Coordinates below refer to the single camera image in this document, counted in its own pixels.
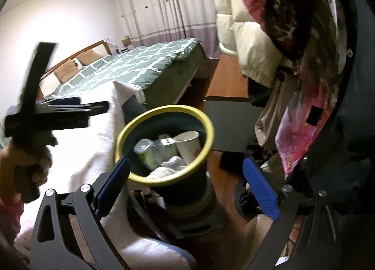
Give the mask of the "person's left hand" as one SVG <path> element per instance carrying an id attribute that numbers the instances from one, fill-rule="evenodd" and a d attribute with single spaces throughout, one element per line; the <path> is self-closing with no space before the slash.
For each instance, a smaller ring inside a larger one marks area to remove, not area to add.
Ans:
<path id="1" fill-rule="evenodd" d="M 32 182 L 37 187 L 47 182 L 48 171 L 52 167 L 52 155 L 47 145 L 57 144 L 56 138 L 46 134 L 46 144 L 37 143 L 36 147 L 23 149 L 11 139 L 9 144 L 1 150 L 1 199 L 9 204 L 16 205 L 21 200 L 20 191 L 16 187 L 15 168 L 37 165 L 32 175 Z"/>

